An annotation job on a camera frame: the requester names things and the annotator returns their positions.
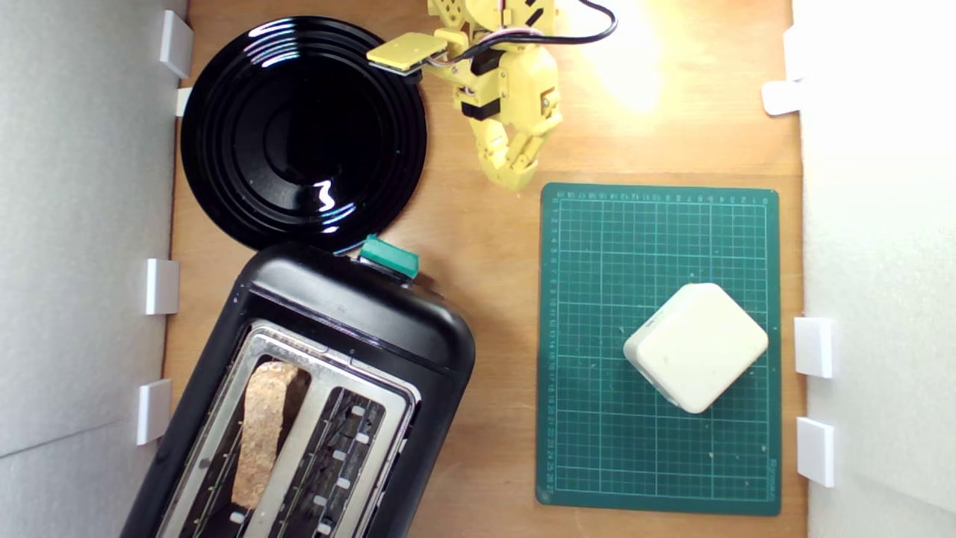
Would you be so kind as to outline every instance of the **white block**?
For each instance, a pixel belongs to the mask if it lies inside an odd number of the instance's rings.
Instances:
[[[176,91],[176,117],[181,118],[185,114],[185,104],[189,101],[192,94],[192,86],[180,88]]]
[[[834,376],[833,322],[826,318],[794,318],[796,371],[830,379]]]
[[[800,80],[807,72],[806,35],[793,25],[783,33],[783,62],[787,80]]]
[[[136,444],[144,445],[158,438],[169,425],[169,408],[172,406],[173,385],[161,379],[140,386],[140,410],[136,427]]]
[[[834,427],[801,416],[796,420],[796,472],[834,486]]]
[[[179,261],[150,258],[146,261],[146,314],[179,311]]]
[[[173,10],[166,10],[163,14],[160,61],[179,78],[189,78],[192,64],[192,29]]]
[[[624,343],[671,403],[702,413],[767,350],[767,333],[720,286],[682,287]]]
[[[764,110],[771,116],[790,114],[803,106],[803,93],[799,82],[791,80],[764,82],[760,95],[764,101]]]

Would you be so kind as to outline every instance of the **black cable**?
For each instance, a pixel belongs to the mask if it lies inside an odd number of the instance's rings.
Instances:
[[[614,15],[613,11],[601,6],[601,4],[595,4],[590,0],[578,0],[578,2],[584,4],[592,10],[597,10],[607,15],[608,19],[610,19],[607,28],[597,34],[582,36],[534,34],[499,35],[489,39],[488,41],[483,41],[477,45],[474,45],[473,47],[468,48],[463,53],[449,60],[449,62],[454,63],[463,59],[473,58],[490,49],[492,46],[501,43],[536,43],[541,45],[584,45],[587,43],[594,43],[595,41],[600,41],[608,35],[613,34],[614,30],[618,28],[618,18]]]

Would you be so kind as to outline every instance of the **white wall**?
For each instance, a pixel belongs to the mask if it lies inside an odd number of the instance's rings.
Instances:
[[[834,319],[836,486],[810,535],[956,536],[956,5],[794,0],[806,314]]]
[[[116,535],[154,448],[137,386],[165,319],[176,77],[157,56],[185,0],[0,0],[0,536]]]

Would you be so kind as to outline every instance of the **grid lines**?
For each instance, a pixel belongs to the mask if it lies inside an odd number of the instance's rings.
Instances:
[[[779,511],[776,195],[550,184],[542,194],[538,498],[636,509]],[[691,415],[623,358],[682,285],[720,284],[771,348]]]

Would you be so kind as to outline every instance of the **wire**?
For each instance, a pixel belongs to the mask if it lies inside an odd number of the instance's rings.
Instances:
[[[495,37],[498,37],[499,35],[515,35],[515,34],[544,35],[537,28],[526,28],[526,27],[502,28],[490,34],[485,34],[481,39],[478,40],[478,44],[484,43],[485,41],[488,41],[490,39],[494,39]],[[446,60],[446,59],[440,59],[438,57],[433,56],[433,57],[426,58],[425,61],[430,63],[431,65],[434,65],[435,67],[448,67],[448,66],[454,65],[457,60]]]
[[[457,55],[451,60],[435,60],[438,63],[432,63],[431,58],[429,63],[432,65],[451,65],[453,63],[458,63],[463,59],[474,58],[475,56],[480,55],[484,51],[490,49],[494,45],[501,43],[536,43],[541,45],[585,45],[587,43],[594,43],[600,41],[601,39],[607,37],[610,34],[614,33],[614,30],[618,28],[618,18],[614,15],[614,12],[601,6],[601,4],[595,4],[591,0],[577,0],[581,4],[584,4],[592,10],[600,11],[607,15],[609,19],[607,28],[601,32],[593,35],[541,35],[541,32],[538,32],[534,28],[508,28],[504,30],[499,30],[497,32],[492,32],[491,34],[486,35],[482,38],[476,45],[469,47],[463,53]]]

